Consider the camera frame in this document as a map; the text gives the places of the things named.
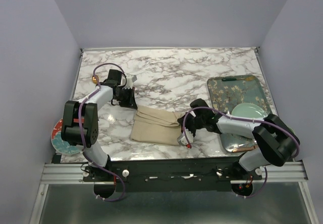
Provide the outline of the beige linen napkin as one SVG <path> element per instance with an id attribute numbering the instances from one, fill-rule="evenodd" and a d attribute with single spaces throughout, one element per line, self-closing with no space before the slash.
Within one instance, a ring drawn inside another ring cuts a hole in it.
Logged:
<path id="1" fill-rule="evenodd" d="M 138 106 L 130 139 L 136 142 L 164 146 L 179 146 L 181 124 L 178 119 L 184 113 Z"/>

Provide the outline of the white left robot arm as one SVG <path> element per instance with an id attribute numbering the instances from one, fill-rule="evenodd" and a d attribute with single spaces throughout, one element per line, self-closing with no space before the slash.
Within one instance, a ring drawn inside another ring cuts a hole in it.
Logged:
<path id="1" fill-rule="evenodd" d="M 62 140 L 76 146 L 95 167 L 94 174 L 101 181 L 112 175 L 110 157 L 98 142 L 98 111 L 107 103 L 117 101 L 120 107 L 138 109 L 135 101 L 135 76 L 128 78 L 123 71 L 109 70 L 108 77 L 100 82 L 96 74 L 94 90 L 80 100 L 65 103 L 61 129 Z"/>

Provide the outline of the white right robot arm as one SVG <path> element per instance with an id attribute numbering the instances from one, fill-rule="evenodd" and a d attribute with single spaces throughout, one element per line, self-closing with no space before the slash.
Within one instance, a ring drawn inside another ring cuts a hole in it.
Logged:
<path id="1" fill-rule="evenodd" d="M 203 99 L 190 104 L 191 109 L 178 118 L 181 126 L 180 145 L 191 147 L 196 131 L 206 129 L 216 134 L 234 134 L 256 141 L 257 147 L 242 154 L 233 163 L 232 173 L 237 179 L 246 178 L 260 166 L 283 166 L 300 151 L 300 141 L 292 130 L 277 116 L 244 118 L 211 108 Z"/>

